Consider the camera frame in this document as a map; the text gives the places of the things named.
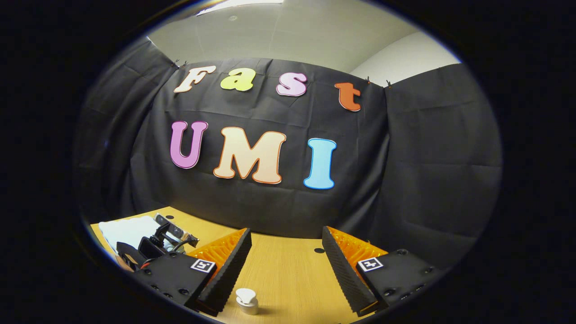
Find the white cap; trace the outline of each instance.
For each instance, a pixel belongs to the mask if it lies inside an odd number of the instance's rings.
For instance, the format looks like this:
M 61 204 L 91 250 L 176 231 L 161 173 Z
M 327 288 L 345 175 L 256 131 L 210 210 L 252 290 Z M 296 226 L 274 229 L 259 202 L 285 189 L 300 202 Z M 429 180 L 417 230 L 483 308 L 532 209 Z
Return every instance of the white cap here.
M 258 300 L 256 292 L 248 288 L 236 290 L 236 302 L 240 305 L 243 312 L 250 315 L 258 313 Z

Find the ceiling panel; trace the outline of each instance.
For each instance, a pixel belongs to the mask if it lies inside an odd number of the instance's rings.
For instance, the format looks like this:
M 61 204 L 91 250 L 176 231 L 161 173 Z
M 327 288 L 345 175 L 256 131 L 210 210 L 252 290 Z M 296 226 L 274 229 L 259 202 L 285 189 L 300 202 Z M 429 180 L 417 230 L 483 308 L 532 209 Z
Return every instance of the ceiling panel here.
M 281 5 L 245 5 L 190 16 L 149 37 L 170 59 L 180 62 L 278 58 L 349 73 L 416 31 L 358 0 L 285 0 Z
M 268 57 L 270 29 L 198 33 L 206 59 Z

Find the wrinkled fabric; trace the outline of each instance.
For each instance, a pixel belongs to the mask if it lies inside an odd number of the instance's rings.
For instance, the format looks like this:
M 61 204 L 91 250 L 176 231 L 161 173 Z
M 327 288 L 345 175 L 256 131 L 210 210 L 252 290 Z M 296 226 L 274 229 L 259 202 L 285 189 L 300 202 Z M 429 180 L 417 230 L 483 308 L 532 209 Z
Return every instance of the wrinkled fabric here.
M 78 125 L 78 191 L 91 223 L 172 206 L 235 228 L 320 238 L 325 225 L 385 250 L 406 248 L 447 267 L 481 234 L 498 195 L 502 152 L 487 99 L 462 64 L 383 88 L 347 73 L 277 59 L 226 59 L 172 66 L 150 40 L 127 49 L 103 72 Z M 195 67 L 215 65 L 188 92 L 174 93 Z M 220 82 L 238 67 L 256 71 L 252 89 Z M 280 96 L 286 72 L 307 76 L 306 93 Z M 361 110 L 339 103 L 335 83 L 350 82 Z M 170 158 L 172 123 L 185 121 L 181 153 L 196 121 L 209 124 L 196 166 Z M 286 135 L 280 184 L 213 174 L 224 127 L 241 127 L 251 146 L 267 131 Z M 304 186 L 308 139 L 337 143 L 328 190 Z

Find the peach letter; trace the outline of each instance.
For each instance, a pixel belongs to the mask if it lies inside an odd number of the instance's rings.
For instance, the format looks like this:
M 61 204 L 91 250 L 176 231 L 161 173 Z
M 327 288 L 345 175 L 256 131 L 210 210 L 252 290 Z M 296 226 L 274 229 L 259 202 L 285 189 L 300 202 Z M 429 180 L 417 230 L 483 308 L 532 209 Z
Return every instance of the peach letter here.
M 340 89 L 340 104 L 345 109 L 350 111 L 359 111 L 360 105 L 354 102 L 354 96 L 360 95 L 360 90 L 354 89 L 354 85 L 350 82 L 337 83 L 334 85 Z
M 248 143 L 244 129 L 240 127 L 224 127 L 224 147 L 220 157 L 220 165 L 214 169 L 214 175 L 219 178 L 231 179 L 236 174 L 232 170 L 232 160 L 242 179 L 246 179 L 252 168 L 258 163 L 258 169 L 252 179 L 260 183 L 277 184 L 282 181 L 278 174 L 280 146 L 286 141 L 286 135 L 277 131 L 267 131 L 262 134 L 253 148 Z
M 205 67 L 195 67 L 193 69 L 190 69 L 184 81 L 182 81 L 182 83 L 176 89 L 174 89 L 174 92 L 176 93 L 186 92 L 192 89 L 192 82 L 194 82 L 194 84 L 198 84 L 198 82 L 202 81 L 202 79 L 206 75 L 206 72 L 212 73 L 214 71 L 216 71 L 216 66 L 214 65 Z

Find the white cloth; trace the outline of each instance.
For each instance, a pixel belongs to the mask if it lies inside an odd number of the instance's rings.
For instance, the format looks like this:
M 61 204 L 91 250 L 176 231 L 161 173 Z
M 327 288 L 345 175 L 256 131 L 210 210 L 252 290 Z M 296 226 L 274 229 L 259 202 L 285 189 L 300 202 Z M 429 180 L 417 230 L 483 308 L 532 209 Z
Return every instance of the white cloth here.
M 130 218 L 127 220 L 103 221 L 98 223 L 98 227 L 102 231 L 104 239 L 116 254 L 118 254 L 118 251 L 116 250 L 116 244 L 118 242 L 129 244 L 137 249 L 142 237 L 150 237 L 155 233 L 159 226 L 160 225 L 150 216 Z M 166 234 L 170 238 L 180 242 L 180 239 L 176 238 L 174 235 L 170 233 Z M 173 246 L 168 242 L 168 240 L 164 240 L 164 248 L 171 251 Z

